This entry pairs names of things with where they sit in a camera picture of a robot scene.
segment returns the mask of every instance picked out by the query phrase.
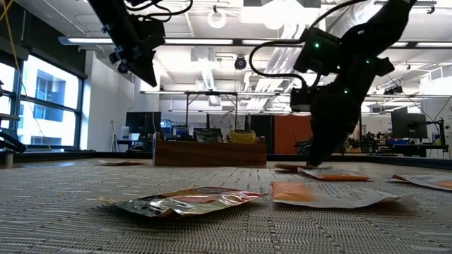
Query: cable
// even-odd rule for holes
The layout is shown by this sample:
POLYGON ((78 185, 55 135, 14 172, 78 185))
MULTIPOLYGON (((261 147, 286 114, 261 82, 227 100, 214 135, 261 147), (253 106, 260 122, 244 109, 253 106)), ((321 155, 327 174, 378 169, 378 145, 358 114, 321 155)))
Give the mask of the cable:
POLYGON ((322 21, 324 18, 328 17, 328 16, 329 16, 330 14, 332 14, 333 12, 335 12, 335 11, 341 9, 341 8, 344 8, 344 7, 347 7, 347 6, 351 6, 351 5, 353 5, 353 4, 358 4, 358 3, 363 2, 363 1, 367 1, 367 0, 352 0, 352 1, 347 1, 347 2, 345 2, 345 3, 338 4, 337 6, 334 6, 333 8, 329 9, 329 10, 326 11, 324 14, 322 14, 320 17, 318 17, 318 18, 317 18, 317 19, 309 26, 309 29, 315 27, 317 24, 320 23, 320 21, 322 21))
POLYGON ((296 45, 296 44, 300 44, 302 43, 299 40, 278 40, 278 41, 269 41, 269 42, 264 42, 263 44, 258 45, 257 47, 255 47, 251 53, 249 54, 249 67, 251 67, 251 69, 253 70, 253 72, 263 76, 263 77, 267 77, 267 78, 283 78, 283 77, 292 77, 292 78, 298 78, 302 81, 302 86, 303 87, 307 87, 307 83, 306 80, 301 77, 298 74, 295 73, 282 73, 282 74, 269 74, 269 73, 263 73, 259 70, 257 70, 254 65, 253 65, 253 56, 254 54, 263 47, 266 46, 270 46, 270 45, 277 45, 277 44, 290 44, 290 45, 296 45))
POLYGON ((148 15, 145 15, 145 16, 144 16, 144 19, 154 19, 153 17, 155 16, 155 14, 165 14, 165 15, 168 16, 168 18, 165 19, 165 20, 160 20, 160 21, 166 23, 166 22, 168 22, 168 21, 171 20, 171 17, 173 16, 173 14, 171 13, 171 11, 170 11, 168 8, 166 8, 166 7, 164 7, 164 6, 161 6, 161 5, 158 5, 158 4, 155 4, 155 7, 159 8, 160 10, 164 10, 164 11, 166 11, 167 13, 153 13, 153 14, 148 14, 148 15))
MULTIPOLYGON (((9 7, 11 7, 11 4, 12 4, 13 2, 14 2, 14 0, 11 0, 11 1, 9 2, 9 5, 6 6, 5 1, 3 1, 3 7, 4 7, 4 10, 5 10, 5 11, 3 12, 3 14, 1 14, 1 16, 0 16, 0 21, 3 19, 3 17, 5 17, 5 20, 6 20, 6 27, 8 28, 9 41, 10 41, 10 43, 11 43, 11 48, 12 48, 12 50, 13 50, 14 61, 15 61, 15 63, 16 63, 17 72, 19 73, 20 83, 21 83, 22 88, 23 88, 23 91, 24 91, 24 93, 25 93, 25 98, 27 98, 28 107, 30 108, 31 112, 34 113, 34 110, 32 109, 32 107, 31 107, 31 105, 30 105, 30 98, 29 98, 28 95, 27 95, 27 89, 25 88, 25 85, 23 84, 22 73, 21 73, 21 71, 20 71, 20 65, 19 65, 19 62, 18 62, 18 60, 17 60, 16 48, 14 47, 13 34, 12 34, 12 32, 11 32, 11 26, 10 26, 10 24, 9 24, 9 19, 8 19, 8 9, 9 9, 9 7)), ((39 130, 40 130, 40 132, 41 132, 41 134, 42 134, 42 137, 44 138, 44 141, 45 141, 46 144, 47 144, 47 147, 49 148, 49 150, 52 151, 52 148, 50 147, 50 144, 49 144, 49 142, 48 142, 46 136, 44 135, 44 132, 42 131, 39 122, 37 121, 37 119, 36 119, 35 117, 33 117, 33 118, 34 118, 34 120, 36 121, 37 127, 39 128, 39 130)))
POLYGON ((193 0, 190 0, 190 4, 183 10, 176 11, 174 13, 172 13, 172 12, 169 12, 169 13, 154 13, 154 14, 149 14, 149 15, 152 15, 152 17, 168 16, 168 15, 170 15, 170 16, 180 15, 180 14, 184 14, 187 11, 189 11, 192 6, 193 6, 193 0))
POLYGON ((149 7, 153 6, 153 5, 154 5, 154 2, 151 1, 149 4, 145 4, 145 5, 141 6, 141 7, 130 7, 130 6, 126 5, 126 8, 129 11, 142 11, 142 10, 144 10, 146 8, 149 8, 149 7))
MULTIPOLYGON (((320 17, 318 17, 310 26, 309 29, 315 27, 320 21, 322 21, 324 18, 326 18, 327 16, 329 16, 330 14, 332 14, 333 12, 339 10, 340 8, 344 8, 353 4, 357 4, 363 1, 367 1, 367 0, 352 0, 352 1, 347 1, 345 3, 342 4, 338 4, 337 6, 334 6, 333 8, 331 8, 330 10, 326 11, 323 15, 321 15, 320 17)), ((282 77, 292 77, 292 78, 298 78, 301 80, 302 82, 302 87, 307 87, 307 83, 306 80, 301 77, 298 74, 295 73, 281 73, 281 74, 269 74, 269 73, 263 73, 261 71, 258 71, 254 65, 253 65, 253 56, 254 54, 262 47, 266 47, 266 46, 270 46, 270 45, 276 45, 276 44, 289 44, 289 45, 296 45, 296 44, 300 44, 303 43, 303 41, 301 40, 279 40, 279 41, 269 41, 269 42, 264 42, 263 44, 258 45, 257 47, 255 47, 250 55, 249 55, 249 66, 251 67, 251 69, 253 70, 253 72, 263 76, 263 77, 267 77, 267 78, 282 78, 282 77)), ((317 84, 320 81, 320 75, 317 75, 316 80, 314 81, 314 84, 312 86, 317 86, 317 84)))
POLYGON ((10 9, 10 7, 13 5, 13 1, 10 1, 9 4, 5 7, 5 1, 3 1, 3 7, 4 7, 4 11, 0 16, 0 22, 3 20, 3 18, 6 16, 6 14, 8 13, 8 10, 10 9))

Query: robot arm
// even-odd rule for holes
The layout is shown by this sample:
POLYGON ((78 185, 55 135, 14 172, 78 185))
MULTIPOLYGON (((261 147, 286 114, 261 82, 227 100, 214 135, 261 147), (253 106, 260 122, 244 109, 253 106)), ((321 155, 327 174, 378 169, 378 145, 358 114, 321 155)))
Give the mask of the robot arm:
POLYGON ((369 21, 349 29, 342 38, 318 28, 304 31, 301 41, 305 44, 293 68, 302 73, 308 69, 321 75, 337 73, 327 86, 303 87, 291 93, 292 110, 310 105, 313 141, 309 165, 320 165, 344 143, 355 129, 376 75, 394 70, 388 58, 377 56, 400 39, 416 1, 389 0, 369 21))
MULTIPOLYGON (((153 69, 154 48, 165 43, 163 21, 155 18, 140 20, 143 16, 129 14, 124 0, 88 1, 104 25, 103 33, 107 33, 115 45, 114 53, 109 56, 112 64, 120 61, 120 73, 130 71, 155 87, 157 82, 153 69)), ((147 0, 127 1, 132 6, 137 6, 147 0)))

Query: window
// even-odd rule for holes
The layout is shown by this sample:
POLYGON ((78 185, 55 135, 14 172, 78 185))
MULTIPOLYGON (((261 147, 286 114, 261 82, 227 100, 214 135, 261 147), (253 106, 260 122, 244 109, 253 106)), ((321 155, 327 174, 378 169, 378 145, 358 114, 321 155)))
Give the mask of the window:
MULTIPOLYGON (((0 113, 10 114, 11 112, 11 100, 7 96, 0 97, 0 113)), ((9 121, 3 120, 1 122, 2 128, 9 128, 9 121)))
POLYGON ((61 138, 48 138, 46 137, 31 137, 31 145, 61 145, 61 138))
POLYGON ((15 68, 0 63, 0 80, 3 85, 1 88, 5 91, 12 91, 14 87, 15 68))
POLYGON ((19 116, 17 134, 23 136, 24 144, 74 146, 76 132, 74 112, 22 101, 20 113, 22 114, 19 116), (41 141, 37 139, 43 136, 46 139, 40 139, 41 141))
POLYGON ((77 108, 78 78, 34 56, 23 65, 22 95, 77 108))
POLYGON ((23 64, 18 135, 26 145, 74 146, 80 80, 34 56, 23 64))

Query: fluorescent light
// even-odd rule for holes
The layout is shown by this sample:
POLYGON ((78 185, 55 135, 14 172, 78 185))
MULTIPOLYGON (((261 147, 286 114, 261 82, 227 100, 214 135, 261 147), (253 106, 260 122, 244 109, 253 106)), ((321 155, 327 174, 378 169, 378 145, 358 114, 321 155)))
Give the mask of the fluorescent light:
POLYGON ((275 96, 279 95, 277 92, 238 92, 238 95, 249 95, 249 96, 275 96))
POLYGON ((269 42, 270 40, 242 40, 243 45, 259 45, 265 42, 269 42))
POLYGON ((113 44, 110 38, 68 38, 68 42, 74 44, 113 44))
POLYGON ((452 47, 452 42, 419 42, 416 47, 452 47))
POLYGON ((146 95, 185 95, 182 91, 141 91, 142 94, 146 95))
MULTIPOLYGON (((168 110, 168 112, 185 113, 186 110, 184 110, 184 109, 170 109, 170 110, 168 110)), ((203 113, 203 111, 202 110, 189 110, 189 113, 203 113)))
POLYGON ((396 42, 391 47, 406 47, 408 42, 396 42))
POLYGON ((233 40, 226 39, 165 39, 165 44, 217 44, 217 45, 232 45, 233 40))

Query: black cable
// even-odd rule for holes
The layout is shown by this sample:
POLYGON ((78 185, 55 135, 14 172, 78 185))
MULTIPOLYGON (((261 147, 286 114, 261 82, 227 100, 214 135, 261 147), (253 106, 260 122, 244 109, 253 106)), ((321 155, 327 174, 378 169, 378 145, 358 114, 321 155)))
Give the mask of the black cable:
POLYGON ((130 6, 126 5, 126 8, 127 8, 127 10, 129 10, 129 11, 142 11, 142 10, 144 10, 144 9, 146 9, 146 8, 151 7, 152 5, 154 5, 154 2, 153 2, 153 1, 151 1, 149 4, 143 5, 142 7, 136 7, 136 8, 134 8, 134 7, 130 7, 130 6))
POLYGON ((353 4, 358 4, 360 2, 367 1, 367 0, 352 0, 352 1, 346 1, 345 3, 338 4, 337 6, 334 6, 333 8, 329 9, 327 12, 322 14, 322 16, 318 17, 310 26, 309 29, 315 27, 317 24, 319 24, 320 21, 322 21, 324 18, 328 17, 333 12, 339 10, 340 8, 344 8, 347 6, 351 6, 353 4))
POLYGON ((251 69, 255 73, 257 73, 257 74, 259 74, 259 75, 261 75, 263 77, 267 77, 267 78, 283 78, 283 77, 298 78, 298 79, 300 79, 302 81, 302 85, 307 87, 306 80, 303 77, 301 77, 300 75, 298 75, 298 74, 295 74, 295 73, 283 73, 283 74, 263 73, 263 72, 257 70, 256 67, 254 67, 254 65, 253 65, 253 56, 260 48, 263 48, 263 47, 266 47, 266 46, 271 46, 271 45, 277 45, 277 44, 296 45, 296 44, 300 44, 300 43, 302 43, 302 42, 300 42, 299 40, 278 40, 278 41, 264 42, 263 44, 260 44, 257 47, 255 47, 251 51, 251 53, 249 54, 249 67, 251 67, 251 69))
MULTIPOLYGON (((321 20, 323 20, 324 18, 326 18, 328 15, 332 14, 333 12, 337 11, 340 8, 344 8, 353 4, 357 4, 359 2, 363 2, 363 1, 367 1, 367 0, 352 0, 352 1, 347 1, 345 3, 342 4, 338 4, 337 6, 334 6, 333 8, 331 8, 330 10, 326 11, 322 16, 318 17, 310 26, 309 29, 313 28, 314 26, 316 26, 321 20)), ((298 74, 295 73, 281 73, 281 74, 269 74, 269 73, 263 73, 258 71, 254 65, 253 65, 253 55, 262 47, 265 46, 270 46, 270 45, 276 45, 276 44, 291 44, 291 45, 296 45, 296 44, 300 44, 303 43, 301 40, 279 40, 279 41, 269 41, 269 42, 264 42, 263 44, 258 45, 257 47, 255 47, 250 55, 249 55, 249 66, 251 67, 251 69, 263 76, 263 77, 267 77, 267 78, 283 78, 283 77, 292 77, 292 78, 298 78, 301 80, 302 82, 302 87, 307 87, 307 83, 306 80, 301 77, 298 74)), ((320 75, 317 75, 316 80, 314 81, 313 86, 315 87, 320 81, 320 75)))
POLYGON ((171 14, 171 11, 170 11, 168 8, 166 8, 166 7, 164 7, 164 6, 161 6, 161 5, 159 5, 159 4, 155 4, 155 7, 159 8, 160 10, 164 10, 164 11, 166 11, 167 13, 152 13, 152 14, 148 14, 148 15, 144 16, 144 19, 154 19, 153 17, 156 16, 156 14, 165 14, 166 16, 168 16, 168 18, 165 19, 165 20, 160 20, 160 21, 166 23, 166 22, 168 22, 168 21, 171 20, 171 17, 172 17, 174 14, 171 14))
POLYGON ((176 11, 174 13, 169 12, 169 13, 154 13, 154 14, 150 14, 152 15, 152 17, 158 17, 158 16, 174 16, 174 15, 180 15, 180 14, 184 14, 187 11, 189 11, 191 9, 191 7, 193 6, 193 0, 190 0, 190 4, 183 10, 180 11, 176 11))

